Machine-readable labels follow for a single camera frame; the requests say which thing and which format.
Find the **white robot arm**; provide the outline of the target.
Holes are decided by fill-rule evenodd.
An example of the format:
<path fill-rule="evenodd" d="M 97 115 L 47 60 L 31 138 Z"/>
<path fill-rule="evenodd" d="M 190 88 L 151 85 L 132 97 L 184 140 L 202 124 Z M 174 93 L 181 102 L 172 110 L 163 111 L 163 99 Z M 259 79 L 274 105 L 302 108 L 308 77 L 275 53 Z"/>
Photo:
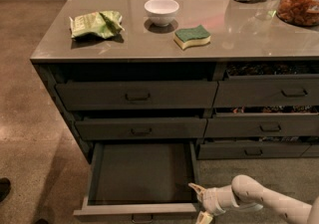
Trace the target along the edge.
<path fill-rule="evenodd" d="M 230 185 L 204 188 L 188 185 L 197 194 L 203 211 L 196 224 L 210 224 L 214 217 L 227 210 L 257 211 L 271 209 L 287 224 L 319 224 L 319 198 L 312 205 L 268 189 L 247 175 L 235 176 Z"/>

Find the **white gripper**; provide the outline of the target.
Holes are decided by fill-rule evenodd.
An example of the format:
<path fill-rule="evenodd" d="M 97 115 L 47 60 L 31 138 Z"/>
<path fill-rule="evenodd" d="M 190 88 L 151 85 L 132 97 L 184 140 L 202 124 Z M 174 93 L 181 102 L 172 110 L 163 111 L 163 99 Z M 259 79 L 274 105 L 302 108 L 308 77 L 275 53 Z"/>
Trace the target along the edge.
<path fill-rule="evenodd" d="M 211 224 L 213 216 L 224 214 L 227 210 L 238 207 L 230 185 L 208 189 L 195 183 L 190 183 L 188 186 L 192 188 L 198 196 L 202 196 L 202 205 L 206 211 L 199 212 L 195 224 Z"/>

